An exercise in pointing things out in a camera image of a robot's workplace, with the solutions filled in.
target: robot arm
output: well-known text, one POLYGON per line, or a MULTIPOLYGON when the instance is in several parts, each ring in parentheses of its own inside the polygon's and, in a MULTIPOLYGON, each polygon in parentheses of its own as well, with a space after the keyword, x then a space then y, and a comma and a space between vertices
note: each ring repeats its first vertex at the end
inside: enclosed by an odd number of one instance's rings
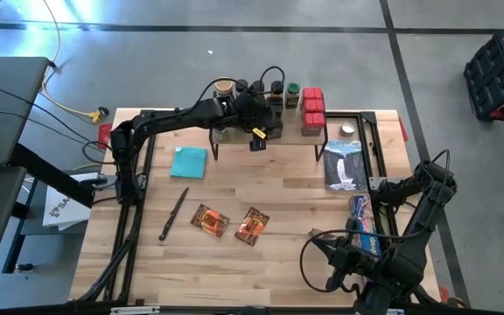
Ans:
POLYGON ((196 102, 191 108, 137 115, 130 121, 122 122, 110 133, 112 157, 119 179, 115 184, 117 200, 121 204, 131 205, 141 199, 135 174, 137 154, 151 135, 190 127, 220 130, 236 127, 246 132, 258 128, 269 132, 280 126, 281 122, 263 97, 263 91, 257 93, 251 88, 235 99, 214 95, 213 98, 196 102))
MULTIPOLYGON (((403 236, 392 236, 398 241, 390 244, 381 256, 374 255, 351 243, 353 233, 328 241, 328 234, 318 234, 312 242, 322 249, 328 263, 335 270, 326 282, 327 291, 343 286, 346 275, 353 273, 371 280, 358 296, 353 308, 362 315, 385 314, 392 299, 404 301, 412 293, 421 297, 419 284, 427 264, 425 247, 435 230, 438 215, 456 193, 453 174, 434 162, 424 161, 414 174, 399 184, 382 182, 372 194, 373 204, 388 203, 393 207, 403 204, 415 193, 423 196, 417 204, 403 236)), ((349 219, 346 230, 356 231, 359 222, 349 219)))

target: small metal tin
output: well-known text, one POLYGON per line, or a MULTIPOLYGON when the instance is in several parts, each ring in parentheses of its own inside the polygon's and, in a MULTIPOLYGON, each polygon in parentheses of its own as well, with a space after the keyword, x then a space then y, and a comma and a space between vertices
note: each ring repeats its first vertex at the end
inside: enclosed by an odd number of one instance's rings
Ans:
POLYGON ((350 137, 352 134, 355 133, 355 126, 350 122, 344 122, 339 127, 339 133, 342 136, 350 137))

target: wooden table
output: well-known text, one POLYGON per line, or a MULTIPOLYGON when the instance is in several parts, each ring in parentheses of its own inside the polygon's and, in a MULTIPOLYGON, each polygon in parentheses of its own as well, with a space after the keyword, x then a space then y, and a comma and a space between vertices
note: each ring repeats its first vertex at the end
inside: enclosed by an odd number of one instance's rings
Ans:
MULTIPOLYGON (((140 108, 118 109, 114 125, 131 119, 139 111, 140 108)), ((375 113, 388 176, 409 176, 410 162, 397 113, 393 110, 375 113)), ((342 138, 338 132, 342 121, 328 121, 330 139, 342 138)), ((370 129, 366 127, 366 131, 370 139, 370 129)), ((352 306, 354 295, 341 290, 318 293, 306 286, 299 273, 298 256, 307 239, 306 233, 312 228, 343 228, 350 216, 348 201, 352 193, 330 192, 324 188, 324 162, 315 162, 312 145, 270 145, 268 142, 266 151, 250 152, 247 144, 222 144, 218 161, 214 161, 209 150, 204 179, 171 178, 174 148, 209 148, 207 133, 194 128, 157 136, 130 301, 144 298, 147 305, 352 306), (160 242, 158 236, 170 211, 187 186, 190 190, 171 231, 160 242), (190 224, 202 203, 230 218, 221 238, 190 224), (270 216, 254 247, 234 237, 250 207, 270 216)), ((371 155, 371 158, 372 165, 376 165, 375 157, 371 155)), ((111 160, 109 152, 105 160, 111 160)), ((142 157, 138 165, 143 166, 142 157)), ((114 174, 115 169, 105 165, 102 171, 114 174)), ((96 198, 113 193, 101 192, 96 198)), ((396 215, 401 232, 411 212, 411 208, 401 207, 396 215)), ((115 201, 93 207, 71 298, 85 293, 109 262, 119 213, 120 206, 115 201)), ((439 299, 429 250, 427 256, 422 285, 432 297, 439 299)), ((324 286, 332 273, 326 258, 314 246, 306 250, 304 266, 309 280, 319 287, 324 286)), ((122 270, 121 266, 115 294, 120 291, 122 270)), ((362 283, 359 276, 347 278, 347 284, 362 283)))

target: blue sponge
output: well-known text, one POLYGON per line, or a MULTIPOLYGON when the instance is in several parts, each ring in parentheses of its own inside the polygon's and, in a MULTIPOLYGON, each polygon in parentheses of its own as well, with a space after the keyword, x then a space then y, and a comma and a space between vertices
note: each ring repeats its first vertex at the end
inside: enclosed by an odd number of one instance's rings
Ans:
POLYGON ((174 151, 171 176, 189 179, 203 179, 206 171, 207 149, 177 147, 174 151))

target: label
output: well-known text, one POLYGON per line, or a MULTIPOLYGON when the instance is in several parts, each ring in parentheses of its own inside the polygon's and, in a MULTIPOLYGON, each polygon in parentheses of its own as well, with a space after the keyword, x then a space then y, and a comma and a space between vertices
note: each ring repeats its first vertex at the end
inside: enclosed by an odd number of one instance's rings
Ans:
POLYGON ((259 130, 258 128, 254 128, 252 129, 252 132, 254 132, 257 136, 259 136, 260 138, 262 139, 265 139, 266 137, 266 134, 264 134, 261 130, 259 130))

